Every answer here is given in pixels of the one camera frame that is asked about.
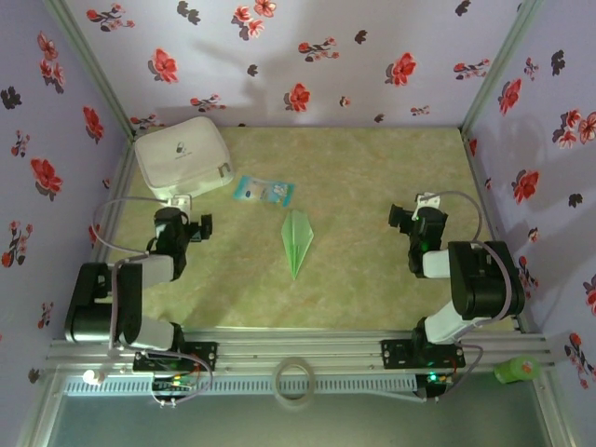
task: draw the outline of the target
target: black bracket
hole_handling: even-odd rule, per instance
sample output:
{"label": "black bracket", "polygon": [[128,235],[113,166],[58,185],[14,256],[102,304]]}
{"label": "black bracket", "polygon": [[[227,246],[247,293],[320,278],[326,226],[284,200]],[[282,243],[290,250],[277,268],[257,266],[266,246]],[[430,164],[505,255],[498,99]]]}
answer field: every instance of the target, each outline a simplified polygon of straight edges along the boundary
{"label": "black bracket", "polygon": [[[212,371],[215,371],[217,362],[217,343],[215,342],[186,342],[184,354],[197,356],[207,362]],[[189,373],[194,371],[196,364],[189,359],[175,359],[172,357],[151,355],[150,358],[141,352],[135,353],[132,370],[135,373]]]}
{"label": "black bracket", "polygon": [[410,339],[382,340],[381,357],[386,370],[414,370],[433,368],[457,368],[466,366],[461,348],[456,345],[425,345],[423,350],[414,349]]}

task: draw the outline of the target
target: wall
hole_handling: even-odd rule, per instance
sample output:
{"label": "wall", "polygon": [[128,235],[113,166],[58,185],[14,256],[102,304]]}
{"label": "wall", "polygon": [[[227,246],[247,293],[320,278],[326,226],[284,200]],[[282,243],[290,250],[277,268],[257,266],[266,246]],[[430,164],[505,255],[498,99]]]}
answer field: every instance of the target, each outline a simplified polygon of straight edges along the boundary
{"label": "wall", "polygon": [[0,443],[12,446],[125,138],[42,2],[3,2],[0,29]]}
{"label": "wall", "polygon": [[63,1],[137,129],[460,125],[521,3]]}
{"label": "wall", "polygon": [[596,4],[545,2],[478,122],[472,163],[585,445],[596,437]]}

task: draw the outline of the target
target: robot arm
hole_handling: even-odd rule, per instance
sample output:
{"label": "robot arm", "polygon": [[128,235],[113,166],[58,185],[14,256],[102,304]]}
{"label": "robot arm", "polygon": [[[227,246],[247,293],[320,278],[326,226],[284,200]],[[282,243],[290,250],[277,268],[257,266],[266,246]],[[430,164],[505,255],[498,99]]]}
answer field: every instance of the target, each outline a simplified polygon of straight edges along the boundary
{"label": "robot arm", "polygon": [[[156,212],[156,236],[149,241],[146,254],[118,261],[113,267],[106,263],[81,266],[64,325],[68,341],[117,340],[138,348],[183,352],[180,325],[142,315],[142,290],[178,279],[186,267],[188,244],[209,239],[211,216],[201,216],[200,223],[192,223],[188,219],[190,200],[185,204]],[[118,297],[115,314],[112,304],[102,302],[113,284]]]}
{"label": "robot arm", "polygon": [[[473,327],[496,317],[505,305],[505,283],[501,269],[489,252],[473,242],[449,242],[441,250],[447,214],[439,210],[438,197],[430,193],[416,198],[415,211],[393,205],[389,225],[410,239],[408,265],[418,278],[449,278],[451,301],[436,314],[423,318],[414,329],[414,344],[450,345]],[[506,316],[519,315],[525,295],[507,245],[486,242],[503,261],[511,282],[511,302]]]}

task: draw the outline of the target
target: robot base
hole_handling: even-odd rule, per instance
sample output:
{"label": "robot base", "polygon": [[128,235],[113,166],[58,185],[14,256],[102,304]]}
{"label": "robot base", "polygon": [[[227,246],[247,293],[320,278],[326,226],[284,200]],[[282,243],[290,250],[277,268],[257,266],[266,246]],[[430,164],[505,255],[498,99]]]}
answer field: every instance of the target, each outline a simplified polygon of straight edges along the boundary
{"label": "robot base", "polygon": [[412,339],[382,340],[381,355],[386,370],[463,368],[464,352],[456,345],[434,345],[427,340],[425,318],[412,332]]}
{"label": "robot base", "polygon": [[[217,360],[217,343],[214,342],[185,342],[184,354],[197,356],[205,360],[212,371],[215,371],[215,362]],[[195,369],[196,365],[189,359],[173,359],[172,357],[151,355],[147,358],[143,352],[135,354],[132,363],[134,373],[189,373]]]}

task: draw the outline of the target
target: tape roll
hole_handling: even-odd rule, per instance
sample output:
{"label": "tape roll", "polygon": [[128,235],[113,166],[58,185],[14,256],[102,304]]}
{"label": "tape roll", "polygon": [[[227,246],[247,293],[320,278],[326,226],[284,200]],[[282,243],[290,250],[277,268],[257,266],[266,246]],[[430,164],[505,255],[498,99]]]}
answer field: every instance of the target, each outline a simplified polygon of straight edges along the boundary
{"label": "tape roll", "polygon": [[[292,367],[304,371],[306,377],[308,378],[308,389],[302,397],[296,399],[284,396],[283,394],[281,394],[281,391],[279,390],[279,382],[281,380],[281,375],[284,371]],[[276,367],[276,369],[273,371],[273,395],[276,397],[276,400],[278,400],[278,402],[286,408],[302,408],[315,396],[315,380],[315,372],[310,367],[310,365],[306,363],[304,359],[301,359],[299,357],[288,357],[287,359],[282,360]]]}

